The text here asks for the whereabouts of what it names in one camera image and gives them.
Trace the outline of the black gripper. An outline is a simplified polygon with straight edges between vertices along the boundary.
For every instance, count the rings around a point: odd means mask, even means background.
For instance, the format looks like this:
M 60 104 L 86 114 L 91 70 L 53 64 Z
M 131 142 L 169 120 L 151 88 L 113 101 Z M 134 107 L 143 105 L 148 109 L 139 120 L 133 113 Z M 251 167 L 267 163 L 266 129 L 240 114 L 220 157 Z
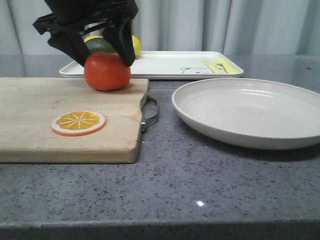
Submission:
M 103 38 L 126 66 L 132 66 L 136 59 L 132 20 L 138 13 L 134 0 L 46 0 L 45 3 L 51 13 L 39 17 L 33 27 L 41 35 L 57 31 L 51 33 L 47 41 L 51 47 L 84 67 L 91 52 L 80 34 L 105 28 Z

